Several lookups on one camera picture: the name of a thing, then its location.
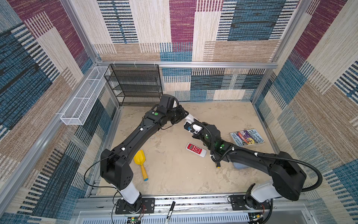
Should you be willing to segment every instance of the white mesh basket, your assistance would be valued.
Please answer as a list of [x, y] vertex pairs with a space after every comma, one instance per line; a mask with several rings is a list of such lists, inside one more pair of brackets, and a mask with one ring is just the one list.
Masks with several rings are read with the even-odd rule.
[[108, 67], [95, 67], [82, 84], [76, 96], [61, 116], [65, 125], [83, 125], [95, 104], [106, 79], [110, 75]]

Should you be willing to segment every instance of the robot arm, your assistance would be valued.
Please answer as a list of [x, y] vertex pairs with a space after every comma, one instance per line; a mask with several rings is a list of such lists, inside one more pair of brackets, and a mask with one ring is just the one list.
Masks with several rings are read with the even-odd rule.
[[[179, 105], [175, 97], [164, 94], [159, 105], [144, 115], [139, 126], [120, 145], [112, 151], [105, 149], [101, 153], [100, 175], [120, 192], [129, 211], [136, 212], [141, 206], [141, 194], [132, 182], [133, 172], [129, 167], [133, 157], [168, 121], [174, 125], [183, 119], [186, 119], [184, 128], [193, 134], [193, 138], [203, 142], [210, 150], [211, 159], [217, 164], [222, 160], [237, 162], [272, 177], [272, 180], [266, 183], [252, 184], [249, 187], [245, 195], [247, 208], [256, 209], [264, 200], [281, 196], [292, 201], [298, 200], [306, 174], [297, 163], [304, 162], [292, 159], [285, 152], [278, 155], [259, 153], [224, 141], [215, 125], [200, 123]], [[320, 185], [318, 182], [311, 186], [310, 190], [317, 188]]]

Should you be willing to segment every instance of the shovel handle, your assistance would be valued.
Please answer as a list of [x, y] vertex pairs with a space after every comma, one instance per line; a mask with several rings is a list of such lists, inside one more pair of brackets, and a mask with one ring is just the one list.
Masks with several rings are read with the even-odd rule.
[[145, 171], [144, 166], [140, 165], [140, 168], [142, 168], [143, 180], [147, 181], [148, 180], [148, 175], [147, 175], [147, 172]]

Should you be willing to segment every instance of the mounting plate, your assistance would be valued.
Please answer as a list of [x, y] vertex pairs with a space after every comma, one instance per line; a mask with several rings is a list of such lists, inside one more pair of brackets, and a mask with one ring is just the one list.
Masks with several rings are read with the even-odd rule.
[[[245, 206], [245, 200], [243, 199], [244, 195], [230, 195], [230, 202], [231, 202], [231, 207], [232, 210], [234, 211], [239, 211], [239, 210], [250, 210], [248, 208], [246, 208]], [[263, 206], [265, 207], [265, 210], [269, 210], [270, 209], [270, 204], [269, 202], [264, 201]]]
[[[154, 206], [155, 206], [155, 198], [154, 197], [145, 197], [142, 198], [142, 204], [145, 206], [144, 213], [154, 213]], [[137, 214], [142, 212], [142, 207], [139, 209]], [[126, 205], [124, 200], [119, 199], [117, 201], [116, 206], [116, 215], [123, 215], [123, 214], [130, 214], [129, 207]]]

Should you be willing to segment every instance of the book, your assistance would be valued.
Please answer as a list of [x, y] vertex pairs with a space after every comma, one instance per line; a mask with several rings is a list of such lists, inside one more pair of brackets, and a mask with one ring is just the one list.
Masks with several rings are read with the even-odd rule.
[[239, 132], [230, 133], [232, 139], [234, 140], [237, 146], [250, 146], [254, 144], [260, 144], [265, 142], [261, 135], [256, 131], [256, 129], [242, 130]]

